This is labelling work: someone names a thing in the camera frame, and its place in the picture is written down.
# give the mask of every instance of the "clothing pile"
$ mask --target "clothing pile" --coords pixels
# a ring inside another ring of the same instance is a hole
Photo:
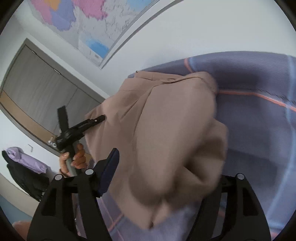
[[[7,168],[15,182],[32,198],[40,201],[49,186],[49,178],[44,174],[47,166],[35,158],[21,153],[17,147],[2,151]]]
[[[106,120],[85,133],[95,161],[112,148],[120,162],[109,192],[142,229],[202,200],[218,183],[227,128],[215,120],[217,85],[207,72],[138,71],[86,118]]]

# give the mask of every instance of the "door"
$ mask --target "door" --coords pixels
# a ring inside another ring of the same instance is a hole
[[[25,46],[3,90],[23,112],[57,135],[57,108],[68,105],[77,87]]]
[[[41,50],[35,49],[37,55],[31,50],[32,44],[29,46],[24,44],[6,75],[0,103],[7,115],[23,127],[20,129],[28,131],[26,135],[33,135],[41,141],[40,145],[57,154],[55,146],[48,143],[59,135],[57,109],[66,106],[69,126],[72,127],[83,121],[85,114],[98,106],[103,98]],[[52,66],[60,67],[63,74]],[[89,153],[85,139],[80,142]],[[86,154],[86,158],[89,160],[91,157]]]

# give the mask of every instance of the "gray door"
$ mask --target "gray door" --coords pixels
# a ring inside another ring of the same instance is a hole
[[[25,46],[3,90],[35,122],[58,135],[57,108],[69,104],[77,87]]]

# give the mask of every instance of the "purple region on map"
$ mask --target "purple region on map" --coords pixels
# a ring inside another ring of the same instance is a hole
[[[76,21],[73,9],[74,6],[71,0],[61,0],[56,11],[52,8],[50,9],[52,24],[60,31],[69,30],[71,28],[71,22]]]
[[[59,31],[69,30],[71,22],[75,22],[71,0],[31,0],[32,5],[41,13],[43,20],[55,26]]]

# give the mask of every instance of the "hand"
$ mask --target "hand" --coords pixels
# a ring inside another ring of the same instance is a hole
[[[30,225],[31,222],[26,221],[17,221],[12,224],[12,226],[24,240],[27,240]]]
[[[87,167],[86,158],[84,156],[85,150],[83,148],[83,145],[79,143],[77,145],[78,152],[73,157],[73,161],[71,163],[71,166],[75,167],[76,169],[82,169]],[[61,172],[64,174],[67,174],[69,172],[66,160],[69,158],[69,152],[62,153],[59,157],[59,165],[61,168]]]

